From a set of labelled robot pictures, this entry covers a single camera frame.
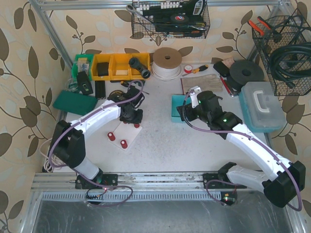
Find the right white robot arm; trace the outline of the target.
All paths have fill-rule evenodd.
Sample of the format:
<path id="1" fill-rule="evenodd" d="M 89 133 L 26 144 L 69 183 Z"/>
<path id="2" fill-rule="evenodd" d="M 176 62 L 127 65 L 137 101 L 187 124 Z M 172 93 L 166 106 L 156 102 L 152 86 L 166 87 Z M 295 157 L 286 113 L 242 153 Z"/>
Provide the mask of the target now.
<path id="1" fill-rule="evenodd" d="M 301 191 L 305 187 L 306 167 L 281 156 L 256 137 L 243 121 L 232 112 L 222 110 L 220 97 L 211 91 L 191 88 L 183 104 L 176 109 L 181 120 L 197 131 L 214 133 L 245 152 L 260 171 L 229 162 L 221 168 L 226 180 L 219 182 L 255 189 L 276 207 L 289 206 L 301 211 Z"/>

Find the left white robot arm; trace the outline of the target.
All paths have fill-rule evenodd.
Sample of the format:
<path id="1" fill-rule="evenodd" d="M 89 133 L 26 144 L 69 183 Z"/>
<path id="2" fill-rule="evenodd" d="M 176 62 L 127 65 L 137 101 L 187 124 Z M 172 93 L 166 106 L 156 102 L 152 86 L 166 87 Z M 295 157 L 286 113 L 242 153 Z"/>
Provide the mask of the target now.
<path id="1" fill-rule="evenodd" d="M 107 186 L 103 171 L 86 156 L 86 139 L 115 119 L 140 124 L 143 110 L 139 106 L 144 100 L 143 88 L 143 85 L 135 87 L 130 83 L 126 92 L 112 92 L 100 106 L 81 118 L 71 122 L 59 121 L 47 155 L 49 164 L 53 168 L 59 167 L 52 161 L 55 156 L 62 162 L 62 166 L 75 171 L 84 181 L 93 186 Z"/>

